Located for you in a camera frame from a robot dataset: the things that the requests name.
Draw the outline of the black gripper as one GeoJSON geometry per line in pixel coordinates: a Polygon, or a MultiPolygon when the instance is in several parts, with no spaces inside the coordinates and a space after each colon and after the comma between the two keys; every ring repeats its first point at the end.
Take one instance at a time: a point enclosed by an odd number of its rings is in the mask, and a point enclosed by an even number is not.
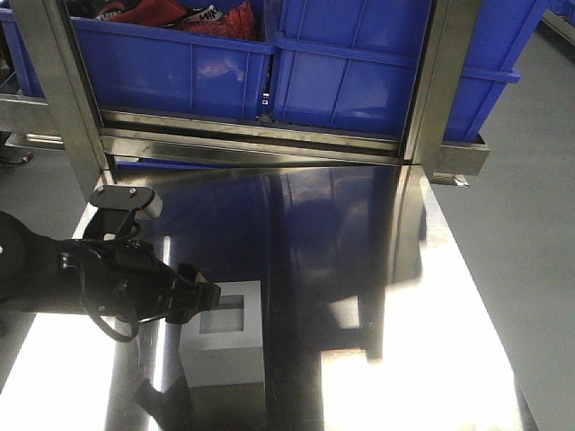
{"type": "Polygon", "coordinates": [[[104,317],[126,323],[165,319],[183,324],[219,305],[221,288],[199,283],[186,263],[172,268],[142,242],[61,242],[57,270],[57,310],[85,314],[98,324],[104,317]]]}

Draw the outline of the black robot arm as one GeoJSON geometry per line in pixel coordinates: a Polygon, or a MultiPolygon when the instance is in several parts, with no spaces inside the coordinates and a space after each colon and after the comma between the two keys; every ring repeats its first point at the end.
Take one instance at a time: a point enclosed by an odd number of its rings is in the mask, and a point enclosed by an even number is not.
{"type": "Polygon", "coordinates": [[[183,324],[215,308],[220,295],[191,265],[162,263],[147,242],[57,241],[1,214],[5,309],[183,324]]]}

